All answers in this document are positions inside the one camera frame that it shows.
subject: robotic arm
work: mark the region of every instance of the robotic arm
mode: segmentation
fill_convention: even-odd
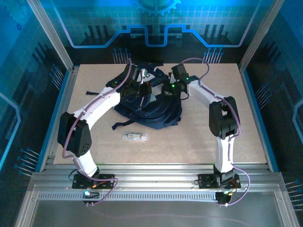
[[[67,140],[67,134],[71,129],[76,119],[82,114],[74,131],[69,139],[67,150],[73,153],[73,161],[80,173],[86,176],[97,178],[99,169],[93,161],[90,153],[92,144],[90,130],[96,121],[102,117],[106,111],[115,105],[119,104],[125,97],[136,95],[136,97],[146,96],[151,94],[149,82],[142,82],[143,76],[139,80],[139,73],[144,74],[145,69],[139,69],[133,66],[134,70],[130,75],[130,79],[126,82],[123,89],[112,92],[109,95],[103,96],[113,88],[106,87],[102,92],[95,97],[90,103],[83,108],[75,111],[73,114],[63,113],[60,119],[58,142],[64,147]],[[181,93],[185,92],[189,96],[195,97],[209,109],[209,127],[212,134],[216,137],[216,162],[214,165],[214,181],[216,187],[225,182],[234,179],[233,173],[233,142],[234,135],[237,133],[237,124],[231,113],[231,110],[222,99],[225,99],[238,115],[236,103],[232,97],[223,97],[206,87],[198,81],[198,77],[189,76],[186,73],[184,65],[179,64],[172,68],[171,76],[174,77],[174,83],[168,86],[169,92]],[[83,110],[90,105],[89,109],[83,114]],[[95,181],[87,179],[96,186]]]

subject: navy blue backpack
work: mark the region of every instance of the navy blue backpack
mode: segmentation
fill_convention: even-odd
[[[145,68],[148,73],[155,77],[149,81],[152,87],[161,83],[163,83],[163,86],[169,86],[170,78],[160,69],[154,71],[157,65],[136,65],[140,69]],[[109,87],[109,84],[112,84],[114,80],[115,79],[109,81],[107,87]],[[181,120],[182,106],[180,94],[167,95],[164,92],[161,92],[156,96],[152,94],[145,97],[132,97],[130,99],[122,100],[114,107],[114,110],[129,120],[124,123],[116,123],[112,127],[113,130],[118,126],[126,126],[134,122],[153,129],[162,129],[172,125],[178,125],[178,122]]]

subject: gear graphic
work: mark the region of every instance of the gear graphic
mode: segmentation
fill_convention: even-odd
[[[164,16],[165,13],[176,9],[176,5],[180,4],[181,0],[132,0],[132,2],[142,13],[156,17],[160,14]]]
[[[27,16],[26,0],[0,0],[0,6],[6,7],[10,16],[18,23]]]

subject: wooden board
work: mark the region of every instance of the wooden board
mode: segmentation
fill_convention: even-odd
[[[159,68],[168,73],[174,65],[165,64]],[[199,76],[206,71],[205,64],[185,64],[185,67],[190,75]],[[68,112],[73,113],[85,106],[93,99],[85,95],[86,91],[100,92],[124,68],[122,64],[80,65]],[[242,134],[234,142],[234,162],[265,163],[264,150],[237,65],[210,64],[203,82],[215,92],[236,99]],[[208,127],[208,109],[193,97],[182,101],[182,108],[179,125],[161,130],[133,123],[113,131],[112,125],[127,119],[115,110],[109,110],[91,130],[93,144],[90,150],[95,163],[214,163],[216,141]],[[131,131],[147,133],[149,138],[145,142],[122,140],[122,135]],[[62,158],[61,146],[54,163],[72,163]]]

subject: blue enclosure wall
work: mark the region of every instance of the blue enclosure wall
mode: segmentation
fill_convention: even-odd
[[[74,64],[240,62],[271,0],[43,0]]]
[[[303,1],[286,0],[247,67],[279,170],[284,174],[286,183],[300,179],[301,184],[303,180],[302,12]],[[294,199],[301,201],[302,196]],[[302,219],[302,212],[297,213]]]
[[[13,226],[36,165],[22,149],[40,153],[66,69],[26,1],[0,1],[0,31],[0,226]]]

